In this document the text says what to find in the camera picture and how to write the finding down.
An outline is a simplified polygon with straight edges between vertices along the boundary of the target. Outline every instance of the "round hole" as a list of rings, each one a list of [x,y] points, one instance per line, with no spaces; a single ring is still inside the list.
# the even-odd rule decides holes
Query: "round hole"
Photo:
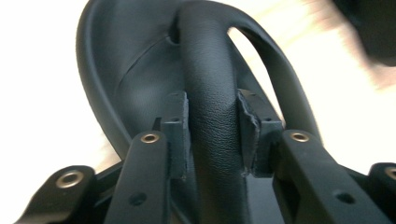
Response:
[[[139,206],[146,201],[148,196],[145,193],[135,193],[129,198],[129,204],[133,206]]]
[[[148,133],[140,138],[140,140],[144,143],[155,143],[158,141],[158,139],[160,139],[160,136],[154,133]]]
[[[307,141],[309,141],[308,135],[303,134],[303,133],[292,133],[290,136],[291,136],[291,138],[294,141],[297,141],[297,142],[307,142]]]
[[[348,203],[348,204],[355,203],[355,199],[352,197],[352,195],[343,191],[335,192],[334,197],[338,199],[338,201],[340,201],[341,203]]]
[[[56,181],[56,186],[60,189],[68,189],[77,185],[84,178],[84,174],[80,171],[73,170],[64,173]]]
[[[396,180],[396,167],[387,167],[385,173],[392,179]]]

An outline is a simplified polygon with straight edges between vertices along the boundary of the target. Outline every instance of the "black leather handle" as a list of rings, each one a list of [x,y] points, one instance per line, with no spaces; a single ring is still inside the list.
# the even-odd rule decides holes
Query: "black leather handle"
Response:
[[[228,30],[237,28],[259,52],[288,129],[318,136],[312,111],[281,49],[244,12],[214,2],[189,2],[180,10],[178,27],[201,223],[249,223]]]

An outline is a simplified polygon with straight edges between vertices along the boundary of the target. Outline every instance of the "wooden floor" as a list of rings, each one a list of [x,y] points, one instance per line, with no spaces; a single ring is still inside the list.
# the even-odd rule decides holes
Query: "wooden floor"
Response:
[[[396,69],[365,56],[332,1],[221,2],[245,10],[284,50],[339,163],[367,173],[373,163],[396,162]],[[0,223],[14,222],[53,172],[75,164],[100,172],[119,160],[78,76],[75,35],[85,4],[0,3]],[[230,36],[270,90],[255,51],[238,32]]]

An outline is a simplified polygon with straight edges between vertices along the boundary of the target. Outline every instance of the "metal screw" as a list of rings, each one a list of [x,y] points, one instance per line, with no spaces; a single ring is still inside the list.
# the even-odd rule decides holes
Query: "metal screw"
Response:
[[[84,174],[81,171],[68,171],[58,178],[56,186],[60,189],[68,189],[77,185],[83,178]]]
[[[143,135],[140,140],[144,143],[155,143],[160,139],[160,136],[155,133],[148,133]]]
[[[290,135],[291,139],[297,142],[307,142],[309,141],[309,136],[303,133],[292,133]]]
[[[387,174],[390,178],[396,180],[396,167],[387,167],[385,169],[385,174]]]

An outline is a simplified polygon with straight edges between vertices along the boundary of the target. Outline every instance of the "blurred background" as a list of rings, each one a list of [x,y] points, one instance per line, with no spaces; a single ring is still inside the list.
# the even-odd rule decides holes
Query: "blurred background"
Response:
[[[284,50],[313,108],[324,146],[367,174],[396,162],[396,69],[365,56],[351,25],[328,0],[220,1],[246,11]],[[0,2],[0,223],[15,222],[54,172],[120,159],[94,117],[75,52],[86,0]],[[257,53],[230,36],[273,100]]]

